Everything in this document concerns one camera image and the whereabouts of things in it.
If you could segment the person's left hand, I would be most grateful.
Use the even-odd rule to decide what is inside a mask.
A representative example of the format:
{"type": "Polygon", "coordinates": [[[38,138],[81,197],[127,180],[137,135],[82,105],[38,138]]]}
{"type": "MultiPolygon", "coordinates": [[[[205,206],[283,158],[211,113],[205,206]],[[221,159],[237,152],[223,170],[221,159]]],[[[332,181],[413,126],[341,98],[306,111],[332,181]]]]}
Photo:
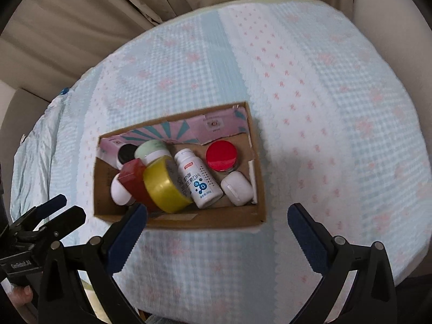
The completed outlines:
{"type": "Polygon", "coordinates": [[[24,288],[12,287],[10,290],[6,291],[6,294],[16,309],[31,303],[33,300],[32,288],[29,285],[24,288]]]}

